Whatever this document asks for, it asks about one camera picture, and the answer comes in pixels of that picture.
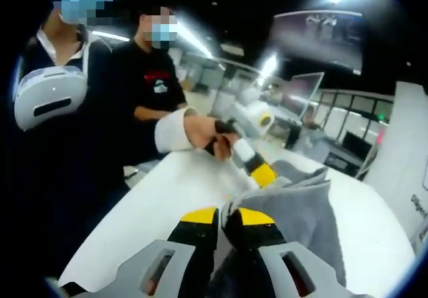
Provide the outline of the person's left hand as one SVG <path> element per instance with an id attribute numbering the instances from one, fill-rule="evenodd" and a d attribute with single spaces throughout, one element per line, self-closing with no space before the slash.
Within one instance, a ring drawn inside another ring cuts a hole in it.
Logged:
<path id="1" fill-rule="evenodd" d="M 184 128 L 195 148 L 206 150 L 221 161 L 231 158 L 232 147 L 239 140 L 232 125 L 208 116 L 185 116 Z"/>

